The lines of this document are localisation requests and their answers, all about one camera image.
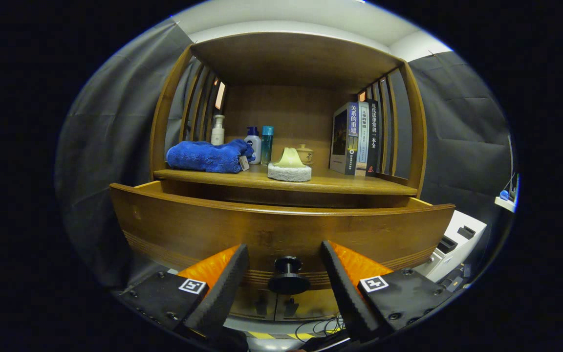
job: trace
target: book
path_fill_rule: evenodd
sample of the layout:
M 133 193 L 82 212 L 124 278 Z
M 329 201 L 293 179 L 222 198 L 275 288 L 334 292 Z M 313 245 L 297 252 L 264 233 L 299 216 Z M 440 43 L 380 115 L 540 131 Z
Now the book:
M 368 156 L 366 176 L 375 176 L 382 165 L 382 119 L 379 113 L 379 102 L 366 99 L 368 103 Z
M 366 176 L 369 137 L 368 103 L 366 101 L 358 102 L 358 111 L 358 154 L 354 175 Z
M 344 104 L 333 114 L 329 168 L 355 174 L 358 148 L 358 103 Z

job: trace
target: blue towel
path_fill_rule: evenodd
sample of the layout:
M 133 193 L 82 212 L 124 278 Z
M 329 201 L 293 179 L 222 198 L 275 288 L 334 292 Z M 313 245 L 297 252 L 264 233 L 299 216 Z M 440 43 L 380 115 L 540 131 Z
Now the blue towel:
M 168 150 L 166 162 L 173 169 L 237 174 L 242 170 L 238 162 L 242 155 L 255 160 L 253 148 L 242 139 L 221 145 L 184 141 Z

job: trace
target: wall shelf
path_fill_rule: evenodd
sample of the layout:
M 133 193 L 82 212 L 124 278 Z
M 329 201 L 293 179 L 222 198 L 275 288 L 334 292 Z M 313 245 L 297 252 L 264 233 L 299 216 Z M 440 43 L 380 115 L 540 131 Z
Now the wall shelf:
M 312 179 L 308 182 L 284 182 L 266 176 L 267 167 L 249 165 L 246 171 L 238 174 L 219 174 L 216 172 L 159 170 L 153 173 L 157 178 L 196 183 L 211 183 L 235 187 L 257 189 L 292 190 L 295 192 L 319 192 L 337 194 L 371 194 L 383 196 L 415 196 L 417 190 L 376 177 L 343 175 L 329 169 L 312 169 Z

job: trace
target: white sponge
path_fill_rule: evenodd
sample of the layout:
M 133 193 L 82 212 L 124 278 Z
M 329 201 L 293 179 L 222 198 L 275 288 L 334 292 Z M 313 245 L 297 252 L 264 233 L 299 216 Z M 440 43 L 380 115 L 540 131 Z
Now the white sponge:
M 268 176 L 281 181 L 306 182 L 312 178 L 312 168 L 309 166 L 279 167 L 269 163 Z

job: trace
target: wooden cabinet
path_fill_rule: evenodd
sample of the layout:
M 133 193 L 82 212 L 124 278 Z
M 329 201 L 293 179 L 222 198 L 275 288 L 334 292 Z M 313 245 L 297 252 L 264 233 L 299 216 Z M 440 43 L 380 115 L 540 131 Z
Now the wooden cabinet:
M 239 174 L 168 168 L 168 114 L 192 56 L 202 65 L 186 90 L 179 140 L 209 140 L 215 89 L 197 83 L 223 82 L 225 141 L 244 138 L 247 126 L 273 125 L 272 160 L 284 147 L 299 143 L 314 150 L 309 182 L 269 179 L 260 165 Z M 411 108 L 409 178 L 387 172 L 377 177 L 345 176 L 329 170 L 333 113 L 356 100 L 366 87 L 377 87 L 373 89 L 377 100 L 391 99 L 378 86 L 396 69 L 404 78 Z M 386 122 L 393 116 L 393 111 L 384 111 L 380 117 Z M 112 202 L 131 247 L 177 270 L 246 243 L 250 267 L 232 314 L 275 320 L 323 318 L 335 314 L 337 307 L 319 257 L 322 240 L 396 270 L 425 262 L 444 234 L 455 206 L 419 199 L 427 153 L 425 129 L 418 87 L 408 64 L 399 58 L 310 34 L 218 38 L 188 47 L 165 82 L 152 125 L 153 181 L 137 187 L 112 184 Z M 382 165 L 382 170 L 389 166 Z M 288 255 L 301 259 L 301 273 L 311 282 L 310 290 L 296 297 L 266 289 L 274 274 L 273 261 Z M 299 304 L 293 314 L 285 308 L 290 299 Z

